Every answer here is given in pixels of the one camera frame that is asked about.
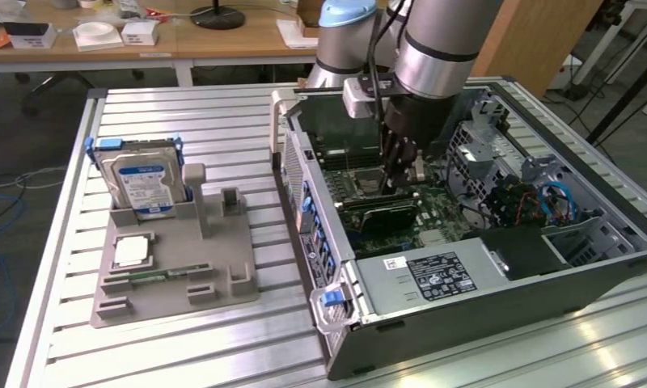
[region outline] white box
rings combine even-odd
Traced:
[[[580,68],[583,63],[577,58],[572,55],[568,55],[563,65],[560,65],[559,73],[553,76],[553,80],[551,80],[551,84],[548,85],[549,90],[559,90],[563,89],[568,83],[571,82],[571,76],[575,75],[575,72]]]
[[[15,49],[49,49],[53,47],[57,31],[51,24],[42,35],[10,35],[9,40]]]
[[[132,22],[121,29],[121,39],[128,46],[154,46],[158,40],[158,21]]]
[[[113,49],[114,47],[124,47],[124,43],[121,43],[120,33],[117,30],[113,30],[105,36],[100,36],[96,38],[90,38],[82,36],[74,28],[74,41],[75,47],[78,51],[93,51],[93,50],[102,50],[102,49]]]

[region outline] robotic arm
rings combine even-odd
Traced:
[[[373,0],[322,4],[317,62],[306,86],[343,86],[352,117],[368,116],[379,110],[372,102],[385,101],[380,120],[384,192],[411,183],[408,170],[440,135],[500,4],[501,0],[391,0],[381,16]],[[395,70],[379,74],[373,87],[373,75],[360,75],[365,52],[393,13],[391,33],[380,37],[373,54],[376,63],[391,67],[399,41]]]

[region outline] desk lamp base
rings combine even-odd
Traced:
[[[202,28],[209,28],[212,30],[232,30],[244,25],[244,14],[233,8],[225,6],[217,8],[202,6],[192,11],[192,14],[197,13],[200,13],[200,15],[192,16],[190,19],[193,24]]]

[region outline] electronic circuit board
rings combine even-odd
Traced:
[[[379,191],[379,168],[322,173],[359,259],[459,241],[473,228],[436,182]]]

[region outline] metal slotted table surface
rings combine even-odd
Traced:
[[[504,85],[622,192],[630,184],[624,175],[606,170],[528,93],[516,84]],[[325,379],[268,162],[269,95],[281,87],[294,84],[92,94],[7,386],[647,386],[647,274],[575,314],[353,379]],[[513,137],[536,153],[541,143],[511,120]],[[186,162],[206,166],[204,192],[236,186],[245,194],[261,297],[218,310],[93,329],[88,319],[109,194],[81,143],[86,136],[144,139],[173,133],[185,142]],[[647,198],[630,201],[644,206],[647,215]]]

